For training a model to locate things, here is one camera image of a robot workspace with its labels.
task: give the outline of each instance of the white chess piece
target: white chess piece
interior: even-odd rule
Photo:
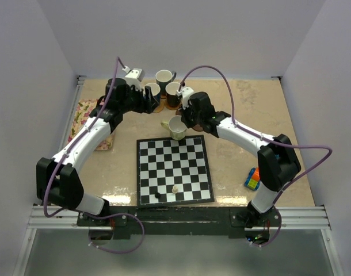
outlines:
[[[172,190],[171,190],[171,192],[172,192],[173,194],[178,193],[178,187],[177,187],[176,185],[174,185],[173,188],[172,188]]]

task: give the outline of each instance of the table surface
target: table surface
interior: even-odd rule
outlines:
[[[81,99],[98,98],[105,93],[107,79],[87,79]],[[145,79],[143,83],[154,82]],[[209,94],[215,110],[231,113],[231,101],[221,79],[190,79],[187,86]],[[235,116],[240,122],[271,135],[287,135],[296,144],[296,136],[278,80],[231,79]],[[114,144],[108,151],[94,151],[79,173],[85,192],[107,199],[111,205],[136,205],[136,141],[167,137],[160,125],[175,111],[164,108],[160,113],[126,113],[116,128]],[[187,135],[204,134],[215,202],[196,206],[245,206],[255,192],[244,187],[257,159],[237,145],[214,136],[187,130]],[[298,158],[303,162],[299,151]],[[303,177],[280,198],[277,206],[314,206],[308,179]]]

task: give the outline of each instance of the chessboard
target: chessboard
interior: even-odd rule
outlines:
[[[138,207],[214,202],[203,135],[137,141]]]

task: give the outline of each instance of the floral cloth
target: floral cloth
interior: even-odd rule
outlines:
[[[74,114],[73,124],[71,128],[71,133],[68,137],[68,143],[77,135],[81,127],[85,124],[91,111],[96,106],[97,99],[80,99],[76,108],[76,113]],[[114,135],[113,133],[109,135],[103,142],[101,142],[95,150],[97,151],[107,151],[113,145]]]

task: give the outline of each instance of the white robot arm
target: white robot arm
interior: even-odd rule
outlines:
[[[113,96],[110,96],[110,101],[105,111],[93,127],[89,131],[86,131],[83,138],[72,147],[68,157],[63,161],[57,174],[59,178],[56,177],[54,185],[49,192],[49,201],[51,203],[66,209],[95,215],[99,214],[100,216],[108,214],[109,202],[102,198],[86,194],[83,191],[78,173],[96,146],[106,139],[114,131],[115,127],[121,123],[125,112],[151,113],[157,107],[157,103],[152,97],[151,89],[145,87],[146,93],[144,95],[143,90],[139,87],[142,77],[142,70],[133,69],[128,70],[126,78],[116,79]],[[260,215],[269,211],[273,206],[273,201],[277,193],[301,169],[294,150],[277,147],[237,128],[229,114],[214,110],[208,94],[205,92],[195,93],[190,87],[183,87],[178,92],[178,96],[182,97],[182,108],[180,109],[182,122],[188,128],[199,124],[205,132],[235,143],[258,158],[262,183],[256,196],[249,202],[247,208],[251,219],[259,218]],[[98,114],[99,109],[100,105],[98,104],[76,137],[88,129]],[[274,137],[249,128],[239,122],[237,123],[258,136],[285,144],[291,143],[285,135]],[[75,140],[72,140],[69,145],[54,155],[52,159],[42,158],[38,162],[36,170],[37,196],[40,199],[44,197],[47,182],[57,164],[56,161],[60,160],[67,153],[66,151],[72,143],[75,143]]]

